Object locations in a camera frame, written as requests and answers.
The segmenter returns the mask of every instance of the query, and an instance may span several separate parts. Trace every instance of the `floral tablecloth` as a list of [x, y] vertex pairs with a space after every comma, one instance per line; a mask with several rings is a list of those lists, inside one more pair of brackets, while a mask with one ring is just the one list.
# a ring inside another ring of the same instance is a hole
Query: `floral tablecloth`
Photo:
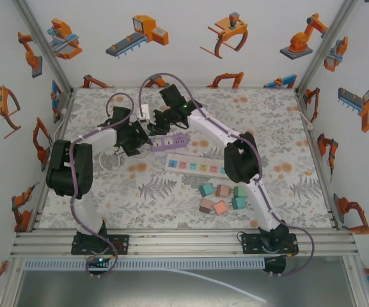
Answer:
[[[118, 91], [132, 96], [137, 107], [137, 88], [79, 89], [75, 96], [64, 139], [73, 140], [106, 119], [105, 104]], [[273, 89], [193, 89], [194, 98], [209, 113], [239, 132], [253, 133], [262, 156], [263, 182], [273, 205], [289, 224], [306, 228], [331, 227], [317, 172], [298, 113], [293, 90]], [[159, 89], [143, 92], [143, 103], [154, 109], [166, 106]], [[123, 96], [112, 106], [130, 107]], [[173, 150], [176, 154], [223, 159], [218, 149], [195, 130], [173, 127], [172, 133], [186, 133], [189, 146]], [[96, 209], [109, 228], [250, 228], [257, 227], [251, 205], [230, 210], [218, 216], [200, 212], [201, 184], [210, 182], [234, 187], [227, 179], [197, 177], [164, 170], [167, 152], [152, 153], [143, 148], [138, 157], [119, 156], [106, 150], [93, 161], [94, 181], [91, 188]], [[228, 198], [211, 198], [224, 200]], [[69, 199], [50, 190], [43, 210], [40, 228], [73, 228]]]

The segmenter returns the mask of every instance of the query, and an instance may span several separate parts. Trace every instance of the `toy block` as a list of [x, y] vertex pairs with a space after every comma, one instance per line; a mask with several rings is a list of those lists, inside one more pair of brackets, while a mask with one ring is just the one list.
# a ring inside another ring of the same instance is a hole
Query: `toy block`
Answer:
[[208, 214], [210, 213], [213, 204], [214, 203], [211, 200], [202, 200], [199, 211]]
[[216, 196], [228, 197], [228, 195], [230, 195], [230, 187], [219, 184], [217, 187]]
[[246, 200], [243, 197], [234, 197], [231, 200], [231, 203], [233, 204], [233, 209], [244, 209], [246, 207]]
[[247, 192], [242, 187], [234, 187], [234, 197], [247, 197]]
[[214, 193], [211, 184], [203, 184], [198, 189], [200, 190], [202, 197], [206, 197], [207, 195], [211, 195]]
[[228, 207], [225, 202], [221, 200], [214, 205], [214, 210], [217, 212], [217, 215], [221, 216], [228, 211]]

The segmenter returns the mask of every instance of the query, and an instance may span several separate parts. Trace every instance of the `white power strip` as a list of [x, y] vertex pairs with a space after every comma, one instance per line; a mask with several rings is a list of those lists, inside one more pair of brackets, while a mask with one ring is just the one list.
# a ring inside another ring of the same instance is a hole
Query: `white power strip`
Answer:
[[228, 178], [224, 170], [224, 160], [202, 158], [195, 155], [168, 153], [164, 169], [195, 176]]

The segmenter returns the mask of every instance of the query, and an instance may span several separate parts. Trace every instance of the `power strip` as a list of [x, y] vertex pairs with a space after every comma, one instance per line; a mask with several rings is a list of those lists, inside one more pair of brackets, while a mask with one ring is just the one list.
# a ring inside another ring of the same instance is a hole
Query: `power strip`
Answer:
[[195, 176], [228, 178], [224, 170], [224, 160], [202, 158], [195, 155], [168, 153], [164, 169]]
[[152, 145], [150, 150], [152, 152], [163, 152], [169, 149], [177, 149], [187, 147], [189, 140], [183, 133], [174, 134], [172, 136], [163, 136], [161, 138], [151, 139]]

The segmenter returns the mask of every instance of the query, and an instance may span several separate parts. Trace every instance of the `purple cable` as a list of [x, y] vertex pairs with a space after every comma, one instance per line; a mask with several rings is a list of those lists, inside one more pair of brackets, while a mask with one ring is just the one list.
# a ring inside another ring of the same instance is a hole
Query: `purple cable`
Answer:
[[[263, 190], [262, 190], [262, 188], [261, 188], [261, 186], [260, 186], [260, 185], [258, 185], [258, 188], [259, 188], [259, 190], [260, 190], [260, 192], [261, 192], [261, 194], [262, 194], [262, 196], [263, 196], [263, 199], [265, 200], [265, 204], [267, 205], [268, 211], [270, 212], [270, 211], [272, 210], [272, 208], [271, 208], [271, 206], [269, 205], [269, 201], [268, 201], [267, 197], [265, 196], [265, 193], [263, 192]], [[310, 240], [311, 240], [311, 245], [312, 245], [311, 255], [310, 255], [310, 257], [308, 258], [308, 260], [305, 262], [305, 264], [304, 264], [302, 267], [298, 268], [298, 269], [294, 269], [294, 270], [292, 270], [292, 271], [290, 271], [290, 272], [287, 272], [287, 273], [285, 273], [285, 274], [280, 274], [279, 276], [280, 276], [280, 277], [286, 277], [286, 276], [290, 276], [290, 275], [293, 275], [293, 274], [295, 274], [295, 273], [298, 273], [299, 271], [301, 271], [301, 270], [305, 269], [305, 268], [308, 266], [308, 264], [310, 264], [310, 262], [312, 261], [313, 254], [315, 253], [315, 242], [313, 241], [313, 237], [312, 237], [312, 235], [311, 235], [307, 230], [305, 230], [304, 228], [302, 228], [302, 227], [298, 227], [298, 226], [290, 226], [290, 225], [286, 224], [284, 221], [282, 221], [278, 216], [276, 216], [276, 214], [275, 214], [275, 213], [271, 212], [271, 214], [272, 214], [272, 216], [274, 217], [274, 219], [276, 219], [280, 224], [282, 224], [282, 225], [284, 225], [284, 226], [286, 226], [286, 227], [288, 227], [288, 228], [291, 228], [291, 229], [298, 229], [298, 230], [300, 230], [300, 231], [304, 232], [304, 233], [305, 233], [305, 234], [310, 238]]]
[[[196, 103], [194, 97], [192, 96], [192, 94], [190, 92], [190, 89], [184, 84], [184, 82], [180, 78], [176, 77], [173, 74], [169, 74], [168, 72], [161, 72], [161, 73], [158, 73], [158, 74], [151, 75], [140, 86], [140, 90], [139, 90], [139, 112], [140, 112], [140, 116], [141, 117], [143, 117], [143, 112], [141, 110], [141, 92], [143, 91], [143, 88], [145, 87], [147, 81], [149, 81], [151, 78], [154, 78], [154, 77], [160, 76], [160, 75], [167, 75], [169, 77], [172, 77], [172, 78], [176, 79], [184, 87], [184, 89], [186, 90], [187, 94], [190, 96], [191, 101], [196, 106], [197, 110], [201, 113], [201, 115], [203, 115], [210, 123], [212, 123], [213, 125], [215, 125], [217, 128], [219, 128], [220, 130], [222, 130], [224, 133], [228, 134], [228, 131], [225, 128], [223, 128], [222, 126], [220, 126], [220, 124], [216, 123], [215, 121], [211, 120], [210, 118], [208, 118], [206, 116], [206, 114], [203, 112], [203, 110]], [[242, 138], [240, 136], [236, 136], [234, 134], [230, 134], [230, 136], [233, 137], [233, 138], [235, 138], [235, 139], [239, 139], [242, 142], [245, 142], [245, 144], [247, 144], [252, 149], [252, 151], [254, 152], [254, 154], [256, 156], [256, 159], [258, 161], [258, 179], [257, 179], [257, 181], [260, 181], [261, 178], [262, 178], [262, 162], [261, 162], [261, 157], [258, 154], [257, 149], [247, 139], [244, 139], [244, 138]]]
[[[109, 100], [108, 100], [108, 101], [107, 101], [107, 103], [106, 103], [106, 113], [107, 113], [107, 106], [108, 106], [108, 104], [109, 104], [110, 100], [111, 100], [114, 96], [117, 96], [117, 95], [124, 95], [124, 96], [126, 96], [127, 98], [129, 98], [129, 99], [130, 99], [130, 101], [132, 102], [132, 109], [130, 110], [130, 113], [129, 113], [129, 114], [128, 114], [124, 119], [122, 119], [122, 120], [118, 121], [117, 123], [113, 123], [113, 124], [108, 125], [108, 126], [106, 126], [106, 127], [100, 127], [100, 128], [98, 128], [98, 129], [96, 129], [96, 130], [94, 130], [94, 131], [92, 131], [92, 132], [89, 132], [89, 133], [85, 134], [85, 135], [84, 135], [84, 136], [82, 136], [81, 138], [76, 139], [75, 141], [73, 141], [73, 142], [72, 142], [72, 144], [70, 145], [70, 148], [69, 148], [70, 171], [71, 171], [71, 173], [72, 173], [72, 181], [73, 181], [73, 183], [74, 183], [74, 191], [75, 191], [74, 195], [73, 195], [73, 196], [71, 197], [71, 199], [70, 199], [70, 211], [71, 211], [71, 213], [72, 213], [72, 216], [73, 216], [73, 218], [75, 219], [76, 223], [77, 223], [80, 227], [82, 227], [85, 231], [87, 231], [87, 232], [88, 232], [88, 233], [90, 233], [91, 235], [94, 235], [96, 238], [99, 238], [100, 240], [103, 240], [104, 242], [106, 242], [106, 243], [107, 243], [107, 244], [108, 244], [108, 245], [113, 249], [113, 251], [114, 251], [115, 259], [114, 259], [114, 262], [113, 262], [112, 266], [110, 266], [110, 268], [109, 268], [105, 273], [100, 274], [100, 275], [97, 275], [97, 276], [98, 276], [98, 278], [99, 278], [100, 276], [106, 276], [106, 275], [107, 275], [107, 274], [109, 274], [109, 273], [112, 271], [112, 269], [115, 267], [115, 265], [116, 265], [116, 263], [117, 263], [117, 260], [118, 260], [118, 250], [116, 249], [116, 247], [113, 245], [113, 243], [112, 243], [109, 239], [107, 239], [107, 238], [105, 238], [105, 237], [103, 237], [103, 236], [99, 235], [98, 233], [95, 233], [93, 230], [90, 230], [88, 227], [86, 227], [85, 225], [83, 225], [82, 221], [81, 221], [81, 220], [77, 217], [77, 215], [76, 215], [75, 208], [74, 208], [74, 202], [75, 202], [75, 199], [76, 199], [76, 196], [77, 196], [77, 194], [78, 194], [79, 190], [78, 190], [78, 188], [77, 188], [77, 177], [76, 177], [76, 170], [75, 170], [75, 158], [74, 158], [74, 146], [76, 145], [76, 143], [79, 143], [80, 141], [82, 141], [82, 140], [84, 140], [84, 139], [87, 139], [87, 138], [91, 137], [92, 135], [94, 135], [94, 134], [96, 134], [96, 133], [98, 133], [98, 132], [100, 132], [100, 131], [107, 130], [107, 129], [112, 129], [113, 127], [115, 127], [115, 126], [117, 126], [117, 125], [120, 125], [121, 123], [123, 123], [123, 122], [125, 122], [125, 121], [129, 120], [129, 118], [130, 118], [131, 114], [133, 113], [133, 109], [134, 109], [134, 101], [133, 101], [133, 98], [132, 98], [132, 97], [130, 97], [130, 96], [129, 96], [128, 94], [126, 94], [126, 93], [115, 93], [115, 94], [111, 95], [111, 96], [110, 96], [110, 98], [109, 98]], [[107, 250], [107, 248], [106, 248], [103, 252], [101, 252], [101, 253], [99, 253], [99, 254], [96, 254], [95, 256], [103, 255], [103, 253], [104, 253], [106, 250]], [[91, 261], [87, 261], [87, 262], [86, 262], [86, 265], [85, 265], [85, 271], [86, 271], [88, 274], [91, 274], [91, 272], [89, 272], [89, 264], [90, 264], [90, 263], [91, 263]]]
[[[156, 77], [156, 76], [158, 76], [158, 75], [167, 75], [167, 76], [169, 76], [169, 77], [172, 77], [172, 78], [174, 78], [174, 79], [176, 79], [183, 87], [184, 87], [184, 89], [186, 90], [186, 92], [187, 92], [187, 94], [190, 96], [190, 99], [191, 99], [191, 101], [193, 102], [193, 104], [197, 107], [197, 109], [198, 109], [198, 111], [201, 113], [201, 115], [203, 115], [210, 123], [212, 123], [213, 125], [215, 125], [218, 129], [220, 129], [221, 131], [223, 131], [225, 134], [228, 134], [229, 133], [229, 131], [227, 131], [224, 127], [222, 127], [222, 126], [220, 126], [220, 124], [219, 123], [216, 123], [214, 120], [211, 120], [209, 117], [207, 117], [206, 116], [206, 114], [203, 112], [203, 110], [199, 107], [199, 105], [196, 103], [196, 101], [195, 101], [195, 99], [194, 99], [194, 97], [192, 96], [192, 94], [191, 94], [191, 92], [190, 92], [190, 89], [184, 84], [184, 82], [183, 81], [181, 81], [178, 77], [176, 77], [175, 75], [173, 75], [173, 74], [169, 74], [169, 73], [167, 73], [167, 72], [161, 72], [161, 73], [158, 73], [158, 74], [154, 74], [154, 75], [151, 75], [150, 77], [148, 77], [144, 82], [143, 82], [143, 84], [140, 86], [140, 90], [139, 90], [139, 112], [140, 112], [140, 116], [141, 117], [143, 117], [143, 112], [142, 112], [142, 110], [141, 110], [141, 92], [143, 91], [143, 88], [145, 87], [145, 85], [146, 85], [146, 83], [147, 83], [147, 81], [149, 81], [151, 78], [153, 78], [153, 77]], [[259, 181], [261, 181], [261, 179], [262, 179], [262, 162], [261, 162], [261, 157], [260, 157], [260, 154], [258, 153], [258, 150], [255, 148], [255, 146], [253, 145], [253, 144], [251, 144], [251, 142], [250, 141], [248, 141], [247, 139], [244, 139], [244, 138], [242, 138], [242, 137], [240, 137], [240, 136], [236, 136], [236, 135], [234, 135], [234, 134], [229, 134], [229, 136], [230, 137], [232, 137], [232, 138], [235, 138], [235, 139], [239, 139], [240, 141], [242, 141], [242, 142], [244, 142], [245, 144], [247, 144], [252, 150], [253, 150], [253, 152], [254, 152], [254, 154], [255, 154], [255, 156], [256, 156], [256, 159], [257, 159], [257, 161], [258, 161], [258, 178], [255, 180], [255, 182], [259, 182]], [[260, 192], [261, 192], [261, 194], [262, 194], [262, 196], [263, 196], [263, 198], [264, 198], [264, 200], [265, 200], [265, 204], [267, 205], [267, 208], [268, 208], [268, 211], [271, 211], [272, 210], [272, 208], [271, 208], [271, 206], [270, 206], [270, 204], [269, 204], [269, 201], [268, 201], [268, 199], [267, 199], [267, 197], [265, 196], [265, 193], [263, 192], [263, 190], [262, 190], [262, 188], [258, 185], [258, 188], [259, 188], [259, 190], [260, 190]], [[278, 216], [276, 216], [274, 213], [272, 213], [271, 212], [271, 214], [272, 214], [272, 216], [274, 217], [274, 219], [277, 221], [277, 222], [279, 222], [280, 224], [282, 224], [282, 225], [284, 225], [284, 226], [286, 226], [286, 227], [288, 227], [288, 228], [291, 228], [291, 229], [298, 229], [298, 230], [300, 230], [300, 231], [302, 231], [302, 232], [304, 232], [309, 238], [310, 238], [310, 241], [311, 241], [311, 245], [312, 245], [312, 250], [311, 250], [311, 255], [310, 255], [310, 257], [308, 258], [308, 260], [306, 261], [306, 263], [302, 266], [302, 267], [300, 267], [300, 268], [298, 268], [298, 269], [296, 269], [296, 270], [292, 270], [292, 271], [290, 271], [290, 272], [287, 272], [287, 273], [285, 273], [284, 275], [281, 275], [281, 276], [290, 276], [290, 275], [293, 275], [293, 274], [295, 274], [295, 273], [297, 273], [297, 272], [299, 272], [300, 270], [302, 270], [302, 269], [304, 269], [305, 267], [307, 267], [308, 266], [308, 264], [312, 261], [312, 258], [313, 258], [313, 254], [315, 253], [315, 242], [313, 241], [313, 237], [312, 237], [312, 235], [308, 232], [308, 231], [306, 231], [304, 228], [301, 228], [301, 227], [298, 227], [298, 226], [290, 226], [290, 225], [288, 225], [288, 224], [286, 224], [285, 222], [283, 222], [280, 218], [278, 218]]]

